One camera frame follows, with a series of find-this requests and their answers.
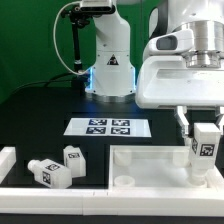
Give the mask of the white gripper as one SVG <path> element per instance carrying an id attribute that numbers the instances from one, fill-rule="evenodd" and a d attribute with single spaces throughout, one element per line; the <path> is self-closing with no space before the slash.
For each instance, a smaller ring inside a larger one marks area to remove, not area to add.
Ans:
<path id="1" fill-rule="evenodd" d="M 138 75 L 136 103 L 145 109 L 177 106 L 183 138 L 189 137 L 187 107 L 217 107 L 216 126 L 224 135 L 224 69 L 187 68 L 181 56 L 151 56 Z"/>

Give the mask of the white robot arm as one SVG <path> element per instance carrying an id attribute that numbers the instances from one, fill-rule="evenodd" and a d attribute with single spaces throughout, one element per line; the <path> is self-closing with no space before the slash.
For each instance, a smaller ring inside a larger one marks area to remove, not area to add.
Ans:
<path id="1" fill-rule="evenodd" d="M 189 109 L 214 109 L 224 126 L 224 0 L 160 0 L 149 14 L 149 40 L 140 70 L 129 59 L 130 27 L 115 0 L 91 0 L 97 28 L 89 94 L 101 100 L 135 96 L 145 109 L 173 108 L 182 134 Z"/>

